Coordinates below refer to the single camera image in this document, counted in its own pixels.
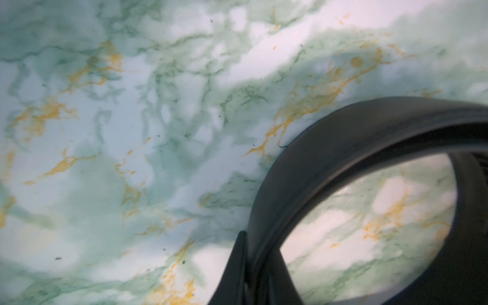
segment black plastic frame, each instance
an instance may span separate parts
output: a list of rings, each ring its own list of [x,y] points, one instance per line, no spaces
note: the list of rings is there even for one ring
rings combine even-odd
[[[298,222],[369,172],[442,152],[458,187],[453,225],[427,270],[385,304],[488,304],[488,107],[393,97],[337,110],[283,151],[209,305],[301,305],[280,253]]]

